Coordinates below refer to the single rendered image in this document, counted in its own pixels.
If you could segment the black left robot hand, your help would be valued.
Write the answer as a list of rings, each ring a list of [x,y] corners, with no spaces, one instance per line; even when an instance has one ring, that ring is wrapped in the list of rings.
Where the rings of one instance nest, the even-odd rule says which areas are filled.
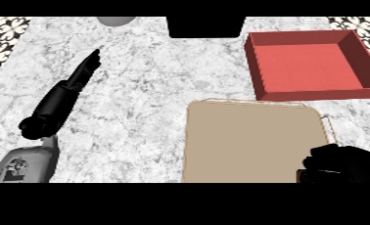
[[[60,80],[49,90],[31,116],[20,121],[19,129],[26,139],[37,140],[57,133],[99,65],[99,50],[94,50],[78,64],[69,78]]]

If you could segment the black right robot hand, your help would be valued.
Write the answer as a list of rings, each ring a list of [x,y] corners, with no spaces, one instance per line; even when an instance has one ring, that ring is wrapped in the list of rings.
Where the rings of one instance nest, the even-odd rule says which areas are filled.
[[[337,144],[311,149],[302,160],[299,182],[305,184],[370,183],[370,152]]]

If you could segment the tan cardboard box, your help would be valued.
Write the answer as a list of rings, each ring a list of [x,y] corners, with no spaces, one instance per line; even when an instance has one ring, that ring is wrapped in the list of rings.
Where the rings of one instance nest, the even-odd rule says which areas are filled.
[[[294,183],[309,150],[336,140],[330,118],[299,103],[194,101],[182,181]]]

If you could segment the red tray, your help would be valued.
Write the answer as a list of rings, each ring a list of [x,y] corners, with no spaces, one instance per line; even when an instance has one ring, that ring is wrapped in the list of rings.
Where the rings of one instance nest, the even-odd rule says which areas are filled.
[[[370,52],[353,30],[251,32],[244,51],[259,101],[370,99]]]

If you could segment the grey round object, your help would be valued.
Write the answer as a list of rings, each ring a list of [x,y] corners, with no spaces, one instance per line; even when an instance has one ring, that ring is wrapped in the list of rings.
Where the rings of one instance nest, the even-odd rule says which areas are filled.
[[[105,26],[121,26],[126,25],[134,17],[97,17],[96,19]]]

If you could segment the black appliance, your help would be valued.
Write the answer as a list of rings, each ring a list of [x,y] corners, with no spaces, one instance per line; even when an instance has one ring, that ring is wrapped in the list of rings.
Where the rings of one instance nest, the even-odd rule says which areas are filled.
[[[171,38],[235,38],[244,17],[167,17]]]

